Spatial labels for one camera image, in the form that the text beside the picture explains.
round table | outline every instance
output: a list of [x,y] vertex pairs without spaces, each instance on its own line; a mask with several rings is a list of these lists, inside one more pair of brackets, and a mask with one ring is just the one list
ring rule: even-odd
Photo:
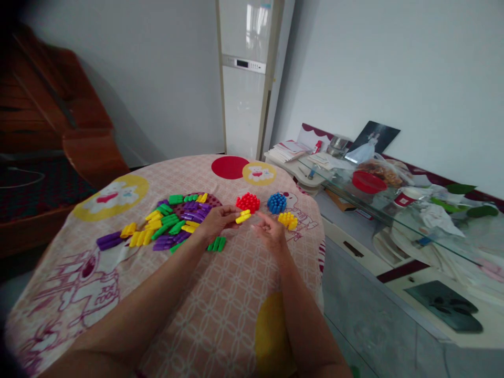
[[[119,177],[68,216],[7,321],[7,345],[22,367],[29,375],[42,372],[171,256],[169,250],[153,251],[153,243],[130,248],[128,241],[100,251],[97,238],[132,222],[140,229],[170,195],[209,193],[216,206],[235,204],[247,192],[257,195],[267,214],[272,194],[286,197],[286,211],[299,220],[296,230],[286,231],[289,249],[315,297],[322,278],[322,219],[316,202],[284,170],[236,156],[168,160]],[[250,376],[282,364],[275,355],[285,349],[285,330],[265,326],[281,318],[278,268],[249,227],[255,222],[253,216],[239,230],[224,230],[224,250],[205,253],[139,373]]]

snack bag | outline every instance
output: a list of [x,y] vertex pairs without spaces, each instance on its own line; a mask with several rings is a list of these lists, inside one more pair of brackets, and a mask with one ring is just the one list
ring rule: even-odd
[[387,186],[400,188],[402,186],[415,186],[413,175],[406,164],[394,159],[384,159],[378,153],[373,159],[366,160],[357,166],[357,171],[371,173],[382,179]]

wall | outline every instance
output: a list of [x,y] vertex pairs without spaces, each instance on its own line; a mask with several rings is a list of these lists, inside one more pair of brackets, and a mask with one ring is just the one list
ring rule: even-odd
[[214,1],[44,0],[26,21],[77,53],[130,166],[224,151]]
[[303,122],[504,198],[504,3],[297,0],[272,145]]

cup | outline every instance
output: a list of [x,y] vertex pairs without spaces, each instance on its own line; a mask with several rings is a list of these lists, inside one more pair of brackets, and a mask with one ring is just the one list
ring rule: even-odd
[[399,195],[396,197],[396,199],[394,200],[394,205],[399,207],[406,207],[416,200],[419,200],[422,196],[422,192],[413,187],[407,186],[403,188]]

red block cluster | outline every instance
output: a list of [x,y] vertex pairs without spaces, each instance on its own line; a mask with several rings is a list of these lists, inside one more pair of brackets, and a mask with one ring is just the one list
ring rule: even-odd
[[256,210],[259,210],[261,201],[254,194],[247,193],[242,198],[236,198],[236,206],[242,210],[249,210],[253,214]]

